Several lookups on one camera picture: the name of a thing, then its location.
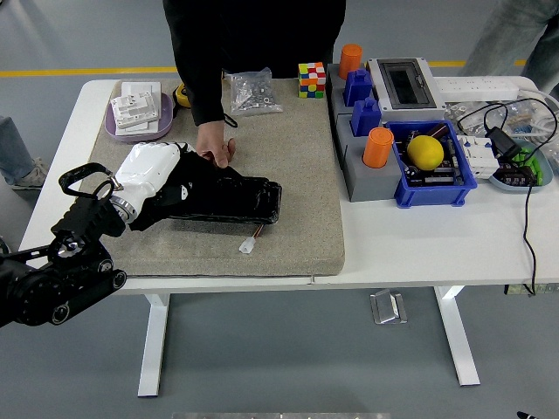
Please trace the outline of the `person's hand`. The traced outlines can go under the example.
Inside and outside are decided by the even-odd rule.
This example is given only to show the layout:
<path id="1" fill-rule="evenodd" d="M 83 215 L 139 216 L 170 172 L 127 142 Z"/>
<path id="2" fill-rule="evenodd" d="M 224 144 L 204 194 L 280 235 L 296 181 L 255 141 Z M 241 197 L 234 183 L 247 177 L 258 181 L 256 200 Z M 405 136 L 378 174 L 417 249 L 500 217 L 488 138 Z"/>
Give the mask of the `person's hand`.
<path id="1" fill-rule="evenodd" d="M 196 151 L 218 168 L 229 165 L 236 151 L 236 142 L 233 138 L 224 140 L 223 120 L 206 122 L 198 127 Z"/>

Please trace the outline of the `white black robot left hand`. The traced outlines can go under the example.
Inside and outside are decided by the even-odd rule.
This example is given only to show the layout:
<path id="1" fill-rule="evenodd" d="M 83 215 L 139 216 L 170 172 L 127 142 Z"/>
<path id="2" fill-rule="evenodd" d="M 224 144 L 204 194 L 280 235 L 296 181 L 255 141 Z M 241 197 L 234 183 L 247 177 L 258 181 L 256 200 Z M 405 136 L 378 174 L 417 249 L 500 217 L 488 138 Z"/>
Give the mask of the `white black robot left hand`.
<path id="1" fill-rule="evenodd" d="M 113 198 L 124 202 L 134 216 L 141 213 L 144 202 L 156 195 L 179 162 L 182 152 L 194 152 L 187 143 L 138 143 L 116 172 L 121 185 Z"/>

